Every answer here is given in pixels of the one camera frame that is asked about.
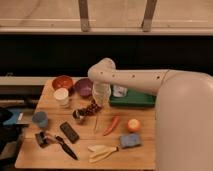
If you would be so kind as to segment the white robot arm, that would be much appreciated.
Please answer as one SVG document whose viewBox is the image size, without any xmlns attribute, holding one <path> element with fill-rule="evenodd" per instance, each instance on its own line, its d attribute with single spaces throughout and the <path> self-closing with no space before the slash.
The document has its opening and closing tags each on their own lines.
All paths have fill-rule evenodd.
<svg viewBox="0 0 213 171">
<path fill-rule="evenodd" d="M 118 70 L 104 58 L 88 70 L 99 83 L 156 97 L 156 171 L 213 171 L 213 76 L 171 69 Z"/>
</svg>

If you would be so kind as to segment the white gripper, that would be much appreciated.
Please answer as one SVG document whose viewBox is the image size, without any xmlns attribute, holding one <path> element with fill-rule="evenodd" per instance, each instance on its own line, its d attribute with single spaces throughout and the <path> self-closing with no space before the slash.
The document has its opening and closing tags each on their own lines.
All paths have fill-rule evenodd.
<svg viewBox="0 0 213 171">
<path fill-rule="evenodd" d="M 111 95 L 111 88 L 109 84 L 95 82 L 93 84 L 92 96 L 96 104 L 104 107 L 108 104 Z"/>
</svg>

